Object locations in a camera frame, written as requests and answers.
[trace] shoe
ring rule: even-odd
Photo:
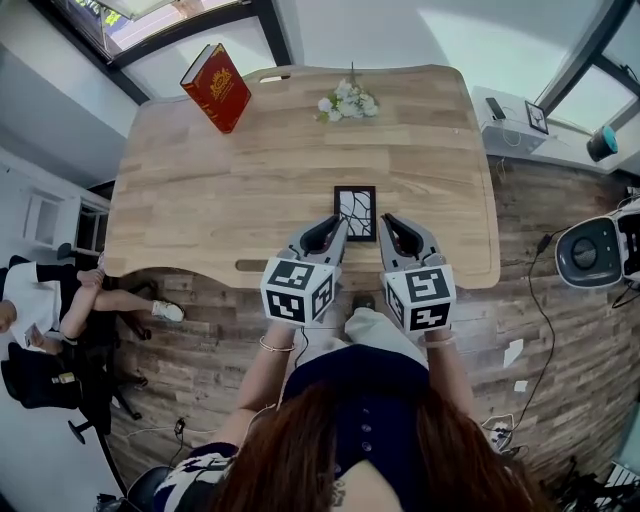
[[[368,308],[375,311],[376,299],[370,293],[356,293],[351,302],[351,311],[355,313],[358,308]]]
[[[184,310],[180,306],[170,302],[162,302],[161,300],[153,301],[151,314],[170,322],[182,322],[184,320]]]

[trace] white t-shirt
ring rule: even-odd
[[[23,348],[41,351],[33,345],[27,347],[25,334],[33,324],[42,334],[60,328],[60,282],[39,283],[36,263],[21,263],[9,269],[2,298],[10,300],[18,313],[11,324],[15,340]]]

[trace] black and white machine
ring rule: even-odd
[[[640,199],[564,232],[556,265],[570,286],[596,288],[621,279],[640,282]]]
[[[448,327],[456,300],[451,265],[434,236],[408,219],[380,218],[385,301],[406,333]],[[267,263],[260,292],[268,318],[299,326],[319,321],[335,299],[348,221],[338,215],[296,232]]]

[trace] white sneaker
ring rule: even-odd
[[[182,320],[184,320],[184,311],[180,306],[160,300],[153,301],[153,311],[151,311],[151,314],[169,320],[170,322],[182,322]]]

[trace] black cylinder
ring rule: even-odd
[[[594,162],[618,152],[616,133],[611,126],[603,126],[587,142],[587,152]]]

